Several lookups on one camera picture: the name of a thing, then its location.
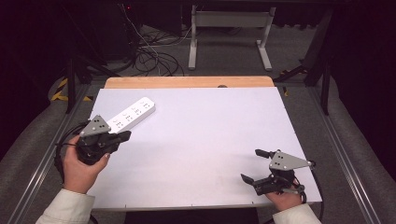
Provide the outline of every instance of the gray floor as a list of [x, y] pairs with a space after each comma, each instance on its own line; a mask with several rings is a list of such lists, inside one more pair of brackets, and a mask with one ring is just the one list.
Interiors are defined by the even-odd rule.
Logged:
[[[188, 39], [176, 46], [155, 48], [177, 58], [185, 76], [269, 76], [278, 77], [280, 71], [299, 65], [306, 53], [315, 29], [303, 31], [273, 26], [267, 43], [267, 52], [274, 68], [265, 72], [255, 40], [262, 30], [242, 29], [237, 35], [226, 35], [216, 30], [201, 32], [198, 36], [197, 66], [189, 71]], [[135, 74], [133, 69], [121, 74]], [[330, 116], [323, 116], [318, 108], [320, 85], [307, 88], [304, 75], [291, 78], [278, 86], [287, 86], [289, 96], [282, 95], [292, 125], [299, 137], [305, 156], [316, 161], [315, 170], [323, 189], [323, 223], [396, 223], [396, 185], [362, 136], [355, 123], [338, 99], [336, 83], [332, 81], [329, 101]], [[88, 90], [85, 95], [95, 96], [103, 88], [105, 79], [96, 77], [91, 86], [79, 85]], [[69, 127], [86, 120], [94, 102], [82, 102], [73, 116], [65, 116], [66, 102], [54, 101], [21, 134], [8, 154], [0, 162], [0, 223], [7, 223], [18, 206], [13, 221], [34, 223], [62, 187], [55, 168], [49, 166], [43, 182], [33, 183], [37, 191], [24, 194], [35, 177], [58, 127], [70, 119]], [[320, 204], [312, 205], [319, 214]], [[258, 208], [261, 223], [275, 212], [274, 207]], [[123, 223], [124, 214], [93, 212], [99, 223]]]

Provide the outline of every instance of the hand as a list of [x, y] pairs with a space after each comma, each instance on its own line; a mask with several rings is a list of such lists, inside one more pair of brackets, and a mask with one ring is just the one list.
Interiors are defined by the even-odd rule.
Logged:
[[303, 203], [299, 193], [295, 194], [284, 192], [279, 194], [278, 192], [271, 192], [265, 194], [265, 196], [275, 204], [276, 209], [280, 212]]
[[[76, 136], [68, 142], [75, 145], [79, 139]], [[86, 194], [95, 183], [96, 177], [106, 167], [110, 154], [105, 154], [94, 165], [87, 165], [78, 160], [77, 149], [69, 146], [64, 157], [64, 189]]]

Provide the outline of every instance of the power strip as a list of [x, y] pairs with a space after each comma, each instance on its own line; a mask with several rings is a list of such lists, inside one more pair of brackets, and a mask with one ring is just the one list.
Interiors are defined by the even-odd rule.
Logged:
[[111, 127], [111, 133], [121, 133], [132, 129], [136, 124], [148, 117], [154, 111], [154, 102], [152, 102], [148, 97], [143, 97], [109, 120], [107, 124]]

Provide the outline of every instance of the white tabletop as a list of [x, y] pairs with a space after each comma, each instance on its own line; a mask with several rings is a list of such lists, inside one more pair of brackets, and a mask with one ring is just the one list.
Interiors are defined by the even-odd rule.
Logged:
[[[156, 111], [132, 128], [88, 192], [94, 209], [263, 206], [240, 174], [261, 179], [270, 160], [255, 149], [305, 159], [275, 87], [100, 90], [91, 118], [109, 120], [142, 97]], [[295, 170], [308, 201], [321, 202], [309, 168]]]

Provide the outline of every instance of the white sleeve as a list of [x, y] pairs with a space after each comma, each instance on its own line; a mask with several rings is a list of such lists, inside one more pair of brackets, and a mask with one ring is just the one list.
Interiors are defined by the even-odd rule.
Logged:
[[273, 215], [276, 224], [319, 224], [315, 213], [308, 204], [301, 204]]
[[36, 224], [86, 224], [90, 220], [94, 200], [93, 196], [61, 189]]

